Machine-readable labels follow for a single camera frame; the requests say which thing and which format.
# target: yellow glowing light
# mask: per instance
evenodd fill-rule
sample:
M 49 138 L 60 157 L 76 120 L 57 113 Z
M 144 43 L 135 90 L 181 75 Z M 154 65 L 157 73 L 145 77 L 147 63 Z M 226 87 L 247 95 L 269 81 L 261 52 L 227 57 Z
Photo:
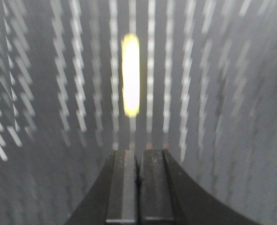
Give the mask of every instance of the yellow glowing light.
M 139 112 L 139 39 L 126 34 L 122 40 L 123 103 L 125 115 Z

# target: gray background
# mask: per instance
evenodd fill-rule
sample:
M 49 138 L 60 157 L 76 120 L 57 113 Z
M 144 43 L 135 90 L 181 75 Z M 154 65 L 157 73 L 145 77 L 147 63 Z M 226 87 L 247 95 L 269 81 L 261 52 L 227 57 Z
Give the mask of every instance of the gray background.
M 277 0 L 0 1 L 0 225 L 63 224 L 110 149 L 163 147 L 217 199 L 277 225 Z

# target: blurred light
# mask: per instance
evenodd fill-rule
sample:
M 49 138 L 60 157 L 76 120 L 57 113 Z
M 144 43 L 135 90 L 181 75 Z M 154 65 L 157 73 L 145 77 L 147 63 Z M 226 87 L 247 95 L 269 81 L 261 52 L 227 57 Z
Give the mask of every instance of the blurred light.
M 122 40 L 122 74 L 124 112 L 135 117 L 139 112 L 139 39 L 126 34 Z

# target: bright light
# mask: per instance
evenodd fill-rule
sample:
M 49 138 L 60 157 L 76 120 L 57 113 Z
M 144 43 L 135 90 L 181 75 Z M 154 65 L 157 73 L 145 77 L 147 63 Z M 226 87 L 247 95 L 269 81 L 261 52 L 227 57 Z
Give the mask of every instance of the bright light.
M 139 39 L 126 34 L 122 40 L 123 103 L 125 115 L 139 112 Z

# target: gray surface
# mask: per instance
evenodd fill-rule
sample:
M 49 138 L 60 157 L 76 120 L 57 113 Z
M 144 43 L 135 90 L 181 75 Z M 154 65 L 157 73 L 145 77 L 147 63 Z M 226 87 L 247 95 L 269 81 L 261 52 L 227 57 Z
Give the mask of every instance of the gray surface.
M 169 148 L 219 200 L 277 225 L 277 0 L 73 2 L 4 1 L 17 131 L 0 83 L 0 225 L 62 224 L 109 150 L 130 142 Z M 118 84 L 130 29 L 135 131 Z

